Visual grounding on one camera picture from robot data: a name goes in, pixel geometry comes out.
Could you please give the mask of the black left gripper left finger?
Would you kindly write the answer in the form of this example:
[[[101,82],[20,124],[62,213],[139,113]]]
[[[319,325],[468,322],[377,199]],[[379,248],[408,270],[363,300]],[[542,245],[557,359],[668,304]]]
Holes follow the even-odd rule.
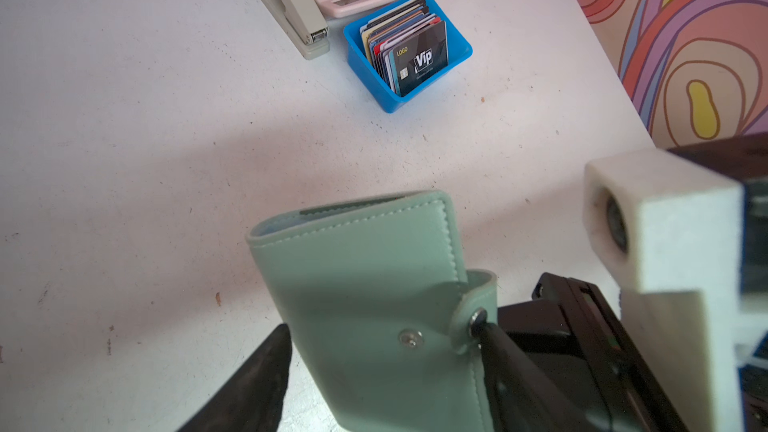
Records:
[[[180,429],[277,431],[289,384],[292,351],[289,327],[281,324]]]

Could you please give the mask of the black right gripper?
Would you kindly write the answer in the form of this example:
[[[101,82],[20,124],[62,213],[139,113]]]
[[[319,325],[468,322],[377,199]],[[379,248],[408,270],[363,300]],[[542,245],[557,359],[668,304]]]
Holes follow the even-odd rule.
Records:
[[[499,308],[497,325],[595,431],[685,430],[596,285],[544,273],[530,301]]]

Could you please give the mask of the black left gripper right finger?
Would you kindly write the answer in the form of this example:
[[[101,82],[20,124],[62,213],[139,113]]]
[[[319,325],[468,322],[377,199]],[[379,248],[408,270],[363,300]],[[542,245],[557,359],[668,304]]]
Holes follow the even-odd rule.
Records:
[[[481,324],[479,342],[496,431],[597,429],[498,325]]]

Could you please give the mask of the mint green card holder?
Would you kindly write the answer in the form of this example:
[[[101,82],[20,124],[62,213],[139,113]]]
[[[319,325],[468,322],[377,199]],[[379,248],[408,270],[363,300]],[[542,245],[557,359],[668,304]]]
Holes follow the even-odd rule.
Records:
[[[497,278],[464,261],[450,197],[406,192],[282,214],[247,241],[292,341],[348,431],[489,431],[471,320]]]

